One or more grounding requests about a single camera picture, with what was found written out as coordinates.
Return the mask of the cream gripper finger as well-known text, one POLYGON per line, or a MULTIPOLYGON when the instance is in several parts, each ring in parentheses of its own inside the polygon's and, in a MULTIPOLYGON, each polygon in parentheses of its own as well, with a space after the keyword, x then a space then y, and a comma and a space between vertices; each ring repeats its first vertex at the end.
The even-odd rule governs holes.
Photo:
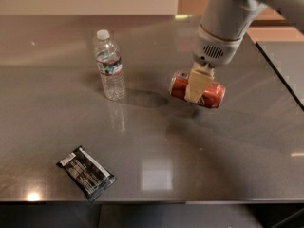
POLYGON ((184 99, 196 104, 203 92, 214 81, 214 70, 208 64, 195 62, 190 71, 184 99))

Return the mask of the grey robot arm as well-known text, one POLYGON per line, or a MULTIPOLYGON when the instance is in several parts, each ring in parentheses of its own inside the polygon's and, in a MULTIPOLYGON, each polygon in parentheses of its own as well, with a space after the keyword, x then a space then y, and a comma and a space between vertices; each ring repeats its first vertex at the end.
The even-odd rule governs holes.
POLYGON ((214 81, 214 68, 231 62, 247 28, 267 7, 304 31, 304 0, 208 0, 193 40, 186 101, 199 101, 214 81))

